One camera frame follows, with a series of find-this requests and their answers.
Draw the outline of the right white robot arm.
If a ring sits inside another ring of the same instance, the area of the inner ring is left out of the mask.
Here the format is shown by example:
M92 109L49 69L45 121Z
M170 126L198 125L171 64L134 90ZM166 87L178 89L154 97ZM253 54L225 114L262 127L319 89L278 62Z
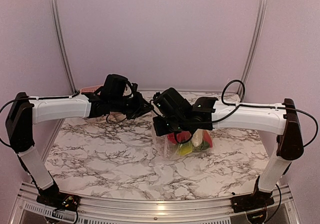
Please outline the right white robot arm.
M292 99L283 103L250 104L227 103L216 97L200 97L191 104L176 89L157 92L151 101L160 114L153 118L157 136L189 132L240 128L265 131L277 135L277 148L256 181L255 191L248 196L248 204L258 208L267 200L278 180L290 164L304 153L301 127Z

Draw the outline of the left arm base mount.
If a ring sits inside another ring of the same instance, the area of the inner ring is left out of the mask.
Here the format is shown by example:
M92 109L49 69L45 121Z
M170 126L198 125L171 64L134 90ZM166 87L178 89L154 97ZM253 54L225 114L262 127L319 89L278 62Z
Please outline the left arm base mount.
M47 189L38 187L37 202L54 207L55 209L77 211L80 197L75 194L61 192L57 183L54 181L53 185Z

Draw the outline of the clear zip top bag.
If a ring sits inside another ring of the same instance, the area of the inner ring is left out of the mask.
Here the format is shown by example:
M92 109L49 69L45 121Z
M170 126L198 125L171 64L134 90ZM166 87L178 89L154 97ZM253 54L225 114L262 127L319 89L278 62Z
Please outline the clear zip top bag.
M207 152L213 148L214 142L206 130L198 129L193 136L188 131L156 136L152 129L152 142L159 155L165 160L179 159L191 153Z

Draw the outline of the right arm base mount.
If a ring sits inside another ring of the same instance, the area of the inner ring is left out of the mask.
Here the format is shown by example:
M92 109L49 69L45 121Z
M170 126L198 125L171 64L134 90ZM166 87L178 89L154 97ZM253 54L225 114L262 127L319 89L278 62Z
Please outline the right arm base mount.
M255 181L254 191L252 193L239 196L234 195L230 199L234 213L265 208L268 205L274 204L275 201L272 197L273 192L263 192L259 190L259 179L258 177Z

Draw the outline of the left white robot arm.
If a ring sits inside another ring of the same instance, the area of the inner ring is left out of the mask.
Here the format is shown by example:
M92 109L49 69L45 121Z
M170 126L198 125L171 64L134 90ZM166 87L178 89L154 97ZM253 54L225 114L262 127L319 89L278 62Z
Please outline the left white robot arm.
M63 195L35 148L35 124L67 118L98 118L111 113L123 114L131 120L151 109L138 91L138 85L117 74L107 75L104 84L93 91L81 90L73 95L54 97L19 92L9 103L11 108L5 121L9 147L52 206L61 205Z

